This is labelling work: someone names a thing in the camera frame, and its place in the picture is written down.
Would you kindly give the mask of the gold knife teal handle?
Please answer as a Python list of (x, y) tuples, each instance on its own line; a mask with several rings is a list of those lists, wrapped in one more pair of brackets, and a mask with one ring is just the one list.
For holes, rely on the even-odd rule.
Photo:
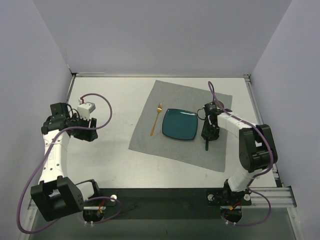
[(209, 139), (208, 138), (205, 139), (205, 150), (206, 151), (209, 150)]

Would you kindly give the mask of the teal square plate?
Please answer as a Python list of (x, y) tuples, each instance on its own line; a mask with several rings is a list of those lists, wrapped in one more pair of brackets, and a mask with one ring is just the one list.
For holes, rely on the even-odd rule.
[(168, 108), (162, 121), (162, 134), (179, 141), (193, 141), (198, 130), (195, 112)]

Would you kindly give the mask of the grey cloth placemat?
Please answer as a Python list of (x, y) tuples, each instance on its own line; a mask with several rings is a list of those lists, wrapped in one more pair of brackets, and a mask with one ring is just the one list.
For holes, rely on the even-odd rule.
[[(219, 138), (209, 142), (205, 150), (205, 140), (201, 137), (204, 122), (198, 119), (194, 140), (182, 141), (166, 137), (162, 133), (162, 123), (167, 109), (180, 109), (204, 117), (202, 107), (213, 100), (208, 90), (190, 86), (155, 81), (145, 102), (142, 113), (133, 131), (129, 149), (144, 154), (169, 158), (205, 169), (224, 172), (226, 168), (227, 132), (221, 130)], [(153, 136), (150, 136), (159, 103), (163, 103)]]

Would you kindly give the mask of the gold fork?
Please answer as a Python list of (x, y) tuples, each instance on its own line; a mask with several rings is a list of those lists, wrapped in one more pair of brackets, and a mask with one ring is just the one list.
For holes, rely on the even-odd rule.
[(157, 121), (158, 121), (158, 117), (159, 117), (159, 114), (162, 112), (162, 110), (163, 110), (163, 103), (160, 102), (160, 103), (158, 104), (158, 107), (157, 107), (157, 110), (156, 110), (157, 115), (156, 115), (156, 118), (155, 118), (155, 121), (154, 121), (152, 130), (151, 130), (151, 132), (150, 132), (150, 136), (153, 136), (153, 135), (154, 135), (154, 131), (155, 131), (155, 128), (156, 128), (156, 124), (157, 124)]

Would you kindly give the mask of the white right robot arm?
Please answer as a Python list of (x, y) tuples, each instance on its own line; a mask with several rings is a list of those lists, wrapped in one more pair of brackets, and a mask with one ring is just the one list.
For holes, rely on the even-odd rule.
[(209, 142), (219, 138), (220, 129), (238, 139), (240, 167), (225, 181), (221, 192), (223, 201), (233, 204), (239, 199), (240, 193), (249, 189), (254, 179), (270, 172), (277, 161), (271, 128), (266, 124), (253, 124), (220, 109), (206, 111), (203, 120), (201, 136), (205, 140), (206, 151), (209, 150)]

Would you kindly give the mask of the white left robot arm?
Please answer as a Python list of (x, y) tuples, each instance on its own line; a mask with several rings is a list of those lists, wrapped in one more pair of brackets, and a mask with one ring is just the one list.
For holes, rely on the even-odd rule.
[(48, 222), (83, 211), (85, 201), (95, 206), (102, 199), (95, 180), (85, 180), (76, 185), (67, 176), (70, 138), (86, 142), (98, 138), (94, 129), (97, 120), (90, 117), (96, 106), (85, 102), (75, 110), (68, 108), (69, 104), (62, 102), (50, 105), (51, 116), (41, 127), (47, 158), (38, 185), (31, 187), (30, 195)]

